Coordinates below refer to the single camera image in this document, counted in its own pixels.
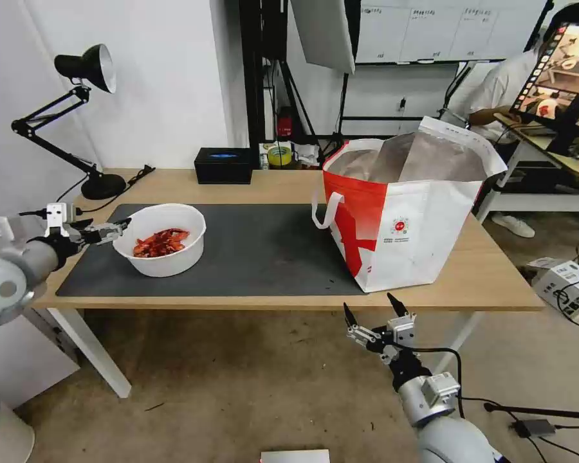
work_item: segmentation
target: red and white bag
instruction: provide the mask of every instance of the red and white bag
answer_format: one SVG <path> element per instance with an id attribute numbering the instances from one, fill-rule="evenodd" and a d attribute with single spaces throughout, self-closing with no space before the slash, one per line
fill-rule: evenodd
<path id="1" fill-rule="evenodd" d="M 413 134 L 347 142 L 324 164 L 324 222 L 366 293 L 432 283 L 483 181 L 506 170 L 487 140 L 425 117 Z"/>

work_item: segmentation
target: white table leg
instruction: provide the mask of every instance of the white table leg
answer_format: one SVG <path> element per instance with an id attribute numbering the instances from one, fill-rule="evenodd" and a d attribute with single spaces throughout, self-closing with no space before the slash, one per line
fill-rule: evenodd
<path id="1" fill-rule="evenodd" d="M 499 188 L 504 188 L 504 185 L 506 184 L 506 182 L 508 182 L 508 179 L 513 174 L 515 167 L 517 167 L 517 164 L 519 164 L 519 161 L 523 156 L 523 152 L 526 150 L 524 144 L 525 143 L 523 141 L 519 142 L 519 145 L 515 149 L 515 152 L 508 160 L 507 164 L 508 170 L 506 171 L 506 174 L 504 175 L 504 177 L 500 178 L 497 182 L 495 182 L 495 184 Z M 483 223 L 484 220 L 487 218 L 487 215 L 489 214 L 493 206 L 493 202 L 497 199 L 498 196 L 500 196 L 500 192 L 497 191 L 496 189 L 493 189 L 482 200 L 481 207 L 478 209 L 478 213 L 476 214 L 476 220 L 478 220 L 478 223 Z"/>
<path id="2" fill-rule="evenodd" d="M 455 320 L 455 325 L 452 329 L 450 339 L 442 347 L 450 347 L 451 349 L 459 350 L 472 331 L 474 331 L 474 328 L 476 328 L 476 325 L 481 320 L 483 315 L 483 312 L 459 313 L 457 320 Z M 432 373 L 442 373 L 452 358 L 452 354 L 443 354 L 440 357 L 440 360 L 437 362 L 437 366 L 431 369 Z"/>
<path id="3" fill-rule="evenodd" d="M 76 309 L 48 308 L 60 327 L 84 353 L 96 371 L 107 381 L 118 397 L 125 399 L 131 392 L 131 384 L 111 359 L 95 334 Z"/>

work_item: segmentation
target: bag handle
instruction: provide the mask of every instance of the bag handle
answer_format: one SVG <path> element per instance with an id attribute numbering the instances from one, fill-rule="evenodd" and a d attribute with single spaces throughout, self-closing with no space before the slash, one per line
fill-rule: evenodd
<path id="1" fill-rule="evenodd" d="M 319 220 L 317 220 L 317 216 L 315 215 L 315 212 L 317 212 L 317 193 L 317 190 L 315 190 L 313 192 L 313 197 L 311 198 L 311 218 L 315 226 L 320 230 L 323 230 L 324 228 L 330 227 L 330 225 L 335 220 L 336 209 L 338 208 L 339 203 L 343 201 L 343 195 L 337 192 L 332 192 L 330 199 L 328 200 L 328 205 L 326 206 L 324 222 L 320 223 Z"/>

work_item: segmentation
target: white sneaker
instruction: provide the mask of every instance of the white sneaker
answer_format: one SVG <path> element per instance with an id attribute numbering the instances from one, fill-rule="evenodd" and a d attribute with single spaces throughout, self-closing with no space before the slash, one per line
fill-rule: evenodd
<path id="1" fill-rule="evenodd" d="M 512 215 L 504 215 L 501 212 L 496 212 L 492 215 L 491 221 L 509 229 L 515 235 L 522 238 L 533 238 L 536 234 L 530 225 Z"/>

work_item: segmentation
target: desk lamp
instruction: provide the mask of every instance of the desk lamp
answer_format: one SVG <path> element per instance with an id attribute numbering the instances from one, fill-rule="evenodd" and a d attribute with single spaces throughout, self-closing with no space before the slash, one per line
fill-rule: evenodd
<path id="1" fill-rule="evenodd" d="M 97 170 L 96 164 L 67 153 L 37 135 L 37 130 L 40 128 L 88 103 L 90 87 L 84 85 L 84 79 L 103 91 L 108 93 L 116 92 L 116 71 L 113 67 L 109 50 L 103 44 L 94 45 L 86 50 L 82 56 L 57 55 L 53 63 L 56 70 L 61 75 L 68 77 L 75 87 L 34 113 L 14 120 L 11 128 L 16 134 L 27 138 L 38 146 L 54 153 L 60 159 L 83 170 L 88 176 L 88 179 L 82 185 L 82 195 L 85 198 L 107 199 L 114 197 L 122 193 L 126 187 L 126 182 L 122 177 L 115 174 L 103 174 Z M 57 113 L 43 114 L 48 109 L 72 96 L 77 97 L 79 101 Z"/>

